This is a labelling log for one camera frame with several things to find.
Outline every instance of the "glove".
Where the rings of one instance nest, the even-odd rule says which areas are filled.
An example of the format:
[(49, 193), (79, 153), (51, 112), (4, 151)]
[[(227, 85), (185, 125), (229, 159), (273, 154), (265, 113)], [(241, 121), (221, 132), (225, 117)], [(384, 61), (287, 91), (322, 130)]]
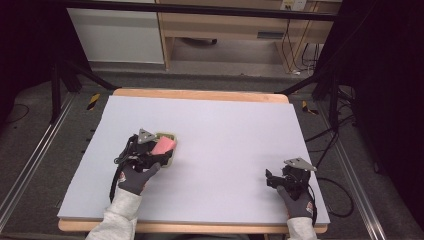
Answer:
[(286, 204), (289, 219), (296, 218), (296, 217), (312, 218), (313, 216), (312, 199), (306, 191), (304, 191), (299, 196), (299, 199), (297, 199), (296, 201), (289, 196), (289, 194), (287, 193), (286, 189), (283, 186), (277, 186), (277, 192), (283, 198), (284, 203)]
[(118, 187), (130, 193), (140, 195), (144, 189), (144, 185), (146, 185), (147, 181), (155, 175), (159, 169), (160, 164), (155, 163), (149, 170), (139, 173), (135, 171), (131, 165), (126, 165), (119, 176)]

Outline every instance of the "red object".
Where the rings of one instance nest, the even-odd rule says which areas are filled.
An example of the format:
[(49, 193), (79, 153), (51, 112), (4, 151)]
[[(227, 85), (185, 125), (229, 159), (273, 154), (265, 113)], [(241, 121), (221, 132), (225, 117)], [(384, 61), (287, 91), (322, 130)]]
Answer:
[(158, 143), (156, 143), (151, 153), (152, 155), (164, 154), (168, 152), (169, 150), (174, 149), (175, 145), (176, 145), (175, 141), (167, 137), (161, 137)]

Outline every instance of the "tripod leg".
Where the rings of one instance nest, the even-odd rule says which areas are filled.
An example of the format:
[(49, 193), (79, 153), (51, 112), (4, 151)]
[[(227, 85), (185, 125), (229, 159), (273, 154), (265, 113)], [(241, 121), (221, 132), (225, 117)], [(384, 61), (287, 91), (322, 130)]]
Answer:
[(102, 87), (106, 88), (107, 90), (116, 90), (118, 88), (118, 86), (115, 86), (103, 79), (101, 79), (100, 77), (96, 76), (95, 74), (93, 74), (90, 71), (87, 71), (86, 69), (76, 65), (75, 63), (71, 62), (71, 61), (65, 61), (65, 63), (72, 68), (74, 71), (79, 72), (81, 74), (83, 74), (84, 76), (86, 76), (87, 78), (91, 79), (92, 81), (96, 82), (97, 84), (101, 85)]

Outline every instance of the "white board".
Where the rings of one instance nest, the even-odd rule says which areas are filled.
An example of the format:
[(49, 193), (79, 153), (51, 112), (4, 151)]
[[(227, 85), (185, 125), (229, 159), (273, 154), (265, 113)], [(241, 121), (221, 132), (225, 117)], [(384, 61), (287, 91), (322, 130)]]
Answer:
[[(169, 168), (149, 180), (139, 220), (174, 223), (281, 224), (284, 202), (266, 186), (284, 160), (310, 162), (291, 104), (111, 96), (58, 216), (101, 219), (109, 206), (113, 163), (144, 128), (171, 132), (178, 144)], [(315, 175), (317, 224), (329, 223)]]

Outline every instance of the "black strap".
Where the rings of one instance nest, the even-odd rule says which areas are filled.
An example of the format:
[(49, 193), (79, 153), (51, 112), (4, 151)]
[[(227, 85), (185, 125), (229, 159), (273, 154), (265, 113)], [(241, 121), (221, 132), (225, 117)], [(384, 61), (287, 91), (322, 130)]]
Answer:
[(112, 202), (113, 198), (115, 197), (116, 184), (118, 183), (118, 178), (121, 175), (121, 172), (123, 169), (124, 169), (124, 164), (122, 163), (119, 164), (118, 167), (116, 168), (116, 172), (112, 180), (112, 186), (110, 187), (110, 193), (109, 193), (110, 202)]

